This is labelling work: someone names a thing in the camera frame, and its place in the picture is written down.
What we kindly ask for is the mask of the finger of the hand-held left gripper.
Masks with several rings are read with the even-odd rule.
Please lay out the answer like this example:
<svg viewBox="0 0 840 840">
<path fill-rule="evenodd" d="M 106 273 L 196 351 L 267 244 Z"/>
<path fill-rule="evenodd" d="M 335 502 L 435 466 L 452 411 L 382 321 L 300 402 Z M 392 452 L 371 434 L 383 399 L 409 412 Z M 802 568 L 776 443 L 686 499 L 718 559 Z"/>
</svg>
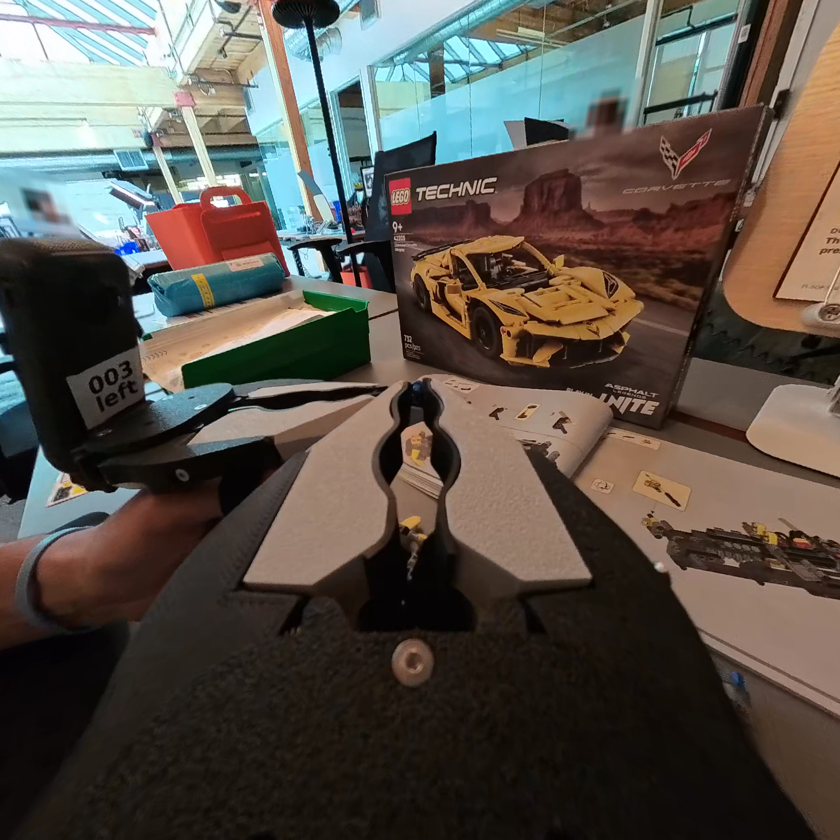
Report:
<svg viewBox="0 0 840 840">
<path fill-rule="evenodd" d="M 283 410 L 241 408 L 203 427 L 190 444 L 270 438 L 280 456 L 288 459 L 325 437 L 374 399 L 371 394 L 354 394 L 341 400 L 307 402 Z"/>
<path fill-rule="evenodd" d="M 290 384 L 236 385 L 229 411 L 259 408 L 285 411 L 310 403 L 338 402 L 356 396 L 377 397 L 386 386 L 362 382 L 293 382 Z"/>
</svg>

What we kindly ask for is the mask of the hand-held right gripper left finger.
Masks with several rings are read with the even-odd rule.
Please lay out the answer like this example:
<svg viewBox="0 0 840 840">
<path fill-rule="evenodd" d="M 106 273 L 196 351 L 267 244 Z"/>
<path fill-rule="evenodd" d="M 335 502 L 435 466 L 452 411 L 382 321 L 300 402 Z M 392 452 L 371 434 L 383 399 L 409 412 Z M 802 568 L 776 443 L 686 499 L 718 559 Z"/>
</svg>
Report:
<svg viewBox="0 0 840 840">
<path fill-rule="evenodd" d="M 332 598 L 362 628 L 405 621 L 408 552 L 392 483 L 412 406 L 412 387 L 400 381 L 311 446 L 246 589 Z"/>
</svg>

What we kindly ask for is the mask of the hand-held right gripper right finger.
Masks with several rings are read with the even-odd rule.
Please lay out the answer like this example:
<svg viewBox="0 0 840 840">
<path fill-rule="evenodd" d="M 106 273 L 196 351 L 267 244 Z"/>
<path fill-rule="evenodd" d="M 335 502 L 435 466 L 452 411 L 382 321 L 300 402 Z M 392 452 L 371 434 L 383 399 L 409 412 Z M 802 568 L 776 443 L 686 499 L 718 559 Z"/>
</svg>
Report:
<svg viewBox="0 0 840 840">
<path fill-rule="evenodd" d="M 420 628 L 542 631 L 529 598 L 592 573 L 529 455 L 438 382 L 420 382 L 420 409 L 442 481 L 420 550 Z"/>
</svg>

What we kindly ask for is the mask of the lego car model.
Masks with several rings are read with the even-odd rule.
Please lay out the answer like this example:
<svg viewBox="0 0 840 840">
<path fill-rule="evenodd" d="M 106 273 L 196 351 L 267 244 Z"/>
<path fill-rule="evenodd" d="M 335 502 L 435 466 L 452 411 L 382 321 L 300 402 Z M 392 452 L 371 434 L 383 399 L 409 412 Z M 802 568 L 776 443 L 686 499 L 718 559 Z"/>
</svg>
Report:
<svg viewBox="0 0 840 840">
<path fill-rule="evenodd" d="M 422 519 L 419 516 L 411 516 L 401 521 L 399 526 L 400 544 L 407 552 L 406 580 L 413 579 L 419 555 L 427 540 Z"/>
</svg>

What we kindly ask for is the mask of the printed lego set box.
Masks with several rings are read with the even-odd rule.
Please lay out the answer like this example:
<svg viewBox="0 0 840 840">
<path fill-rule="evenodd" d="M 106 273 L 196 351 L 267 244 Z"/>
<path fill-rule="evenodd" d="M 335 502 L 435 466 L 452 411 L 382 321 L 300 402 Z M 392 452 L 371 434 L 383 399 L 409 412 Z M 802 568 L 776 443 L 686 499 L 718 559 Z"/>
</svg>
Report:
<svg viewBox="0 0 840 840">
<path fill-rule="evenodd" d="M 404 357 L 661 427 L 770 121 L 735 108 L 398 172 Z"/>
</svg>

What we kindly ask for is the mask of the lego instruction booklet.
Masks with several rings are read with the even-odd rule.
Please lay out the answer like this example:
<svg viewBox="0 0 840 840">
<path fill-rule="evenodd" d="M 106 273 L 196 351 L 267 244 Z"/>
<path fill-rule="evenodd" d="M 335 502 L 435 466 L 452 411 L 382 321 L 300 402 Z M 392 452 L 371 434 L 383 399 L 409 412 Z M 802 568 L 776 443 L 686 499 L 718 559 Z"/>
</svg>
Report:
<svg viewBox="0 0 840 840">
<path fill-rule="evenodd" d="M 570 474 L 648 559 L 711 648 L 838 704 L 838 489 L 606 426 L 582 394 L 432 379 Z"/>
</svg>

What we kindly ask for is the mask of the person's left hand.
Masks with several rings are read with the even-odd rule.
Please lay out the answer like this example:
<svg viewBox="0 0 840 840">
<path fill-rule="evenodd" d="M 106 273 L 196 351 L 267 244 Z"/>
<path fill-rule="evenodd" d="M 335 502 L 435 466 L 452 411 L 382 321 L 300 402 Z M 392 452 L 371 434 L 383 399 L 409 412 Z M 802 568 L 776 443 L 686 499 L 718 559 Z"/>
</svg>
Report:
<svg viewBox="0 0 840 840">
<path fill-rule="evenodd" d="M 167 494 L 142 491 L 103 523 L 48 547 L 35 576 L 38 604 L 67 628 L 138 621 L 222 516 L 218 480 Z"/>
</svg>

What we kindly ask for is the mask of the green box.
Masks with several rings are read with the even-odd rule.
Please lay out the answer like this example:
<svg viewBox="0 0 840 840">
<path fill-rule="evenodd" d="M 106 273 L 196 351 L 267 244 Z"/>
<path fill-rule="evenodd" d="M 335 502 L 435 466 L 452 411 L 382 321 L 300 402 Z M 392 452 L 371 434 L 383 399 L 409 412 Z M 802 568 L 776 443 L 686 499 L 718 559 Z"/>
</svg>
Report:
<svg viewBox="0 0 840 840">
<path fill-rule="evenodd" d="M 248 341 L 185 363 L 184 386 L 329 381 L 371 361 L 368 301 L 309 290 L 286 298 L 289 307 Z"/>
</svg>

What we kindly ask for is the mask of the teal box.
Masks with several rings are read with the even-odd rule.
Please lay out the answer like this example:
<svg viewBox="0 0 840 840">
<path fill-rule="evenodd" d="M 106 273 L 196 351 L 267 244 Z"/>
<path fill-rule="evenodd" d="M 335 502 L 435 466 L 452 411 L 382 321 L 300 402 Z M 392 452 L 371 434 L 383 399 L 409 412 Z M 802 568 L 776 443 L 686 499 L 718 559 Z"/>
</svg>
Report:
<svg viewBox="0 0 840 840">
<path fill-rule="evenodd" d="M 286 277 L 278 257 L 267 253 L 158 273 L 148 284 L 157 310 L 175 318 L 277 293 Z"/>
</svg>

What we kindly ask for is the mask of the black office chair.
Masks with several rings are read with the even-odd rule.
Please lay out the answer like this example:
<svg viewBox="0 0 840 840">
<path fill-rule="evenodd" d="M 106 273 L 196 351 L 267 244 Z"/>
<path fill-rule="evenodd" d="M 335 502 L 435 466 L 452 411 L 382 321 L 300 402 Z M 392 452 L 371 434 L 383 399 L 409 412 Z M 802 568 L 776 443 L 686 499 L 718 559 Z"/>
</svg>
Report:
<svg viewBox="0 0 840 840">
<path fill-rule="evenodd" d="M 351 244 L 338 236 L 313 236 L 303 238 L 289 246 L 299 264 L 298 252 L 316 250 L 328 269 L 333 282 L 343 283 L 343 262 L 348 259 L 352 270 L 357 270 L 356 256 L 364 259 L 361 274 L 350 273 L 350 284 L 376 291 L 394 292 L 392 238 L 399 230 L 402 217 L 412 212 L 414 200 L 408 176 L 398 172 L 423 168 L 435 164 L 437 133 L 408 143 L 393 150 L 377 152 L 374 158 L 373 185 L 369 201 L 366 226 L 362 240 Z"/>
</svg>

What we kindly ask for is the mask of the black metal pole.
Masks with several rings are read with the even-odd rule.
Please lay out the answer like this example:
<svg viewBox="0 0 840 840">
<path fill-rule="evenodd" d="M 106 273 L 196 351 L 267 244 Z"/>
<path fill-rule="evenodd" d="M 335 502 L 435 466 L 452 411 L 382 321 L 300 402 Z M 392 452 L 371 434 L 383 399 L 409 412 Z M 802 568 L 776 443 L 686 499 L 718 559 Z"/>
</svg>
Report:
<svg viewBox="0 0 840 840">
<path fill-rule="evenodd" d="M 346 244 L 354 243 L 350 217 L 343 189 L 343 177 L 335 143 L 331 111 L 327 92 L 322 77 L 319 48 L 315 36 L 316 28 L 328 28 L 340 18 L 340 6 L 334 1 L 276 1 L 271 9 L 272 17 L 282 28 L 305 29 L 308 37 L 310 58 L 316 78 L 324 129 L 329 146 L 333 178 L 337 188 L 340 206 L 340 218 L 343 225 Z"/>
</svg>

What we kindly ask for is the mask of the black computer monitor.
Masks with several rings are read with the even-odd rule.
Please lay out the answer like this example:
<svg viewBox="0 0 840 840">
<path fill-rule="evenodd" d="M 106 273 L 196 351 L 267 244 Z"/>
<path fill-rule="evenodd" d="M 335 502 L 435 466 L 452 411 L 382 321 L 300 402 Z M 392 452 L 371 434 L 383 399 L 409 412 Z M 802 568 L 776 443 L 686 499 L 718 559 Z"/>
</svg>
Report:
<svg viewBox="0 0 840 840">
<path fill-rule="evenodd" d="M 567 141 L 573 134 L 563 121 L 525 118 L 506 120 L 504 125 L 515 151 L 547 142 Z"/>
</svg>

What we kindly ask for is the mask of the printed instruction sheet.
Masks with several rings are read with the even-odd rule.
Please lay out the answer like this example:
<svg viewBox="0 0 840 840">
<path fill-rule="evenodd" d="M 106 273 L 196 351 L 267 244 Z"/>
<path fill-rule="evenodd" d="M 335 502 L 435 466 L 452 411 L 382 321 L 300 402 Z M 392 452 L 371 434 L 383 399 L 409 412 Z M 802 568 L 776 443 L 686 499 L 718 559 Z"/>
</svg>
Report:
<svg viewBox="0 0 840 840">
<path fill-rule="evenodd" d="M 839 267 L 839 168 L 812 215 L 774 298 L 823 302 Z"/>
</svg>

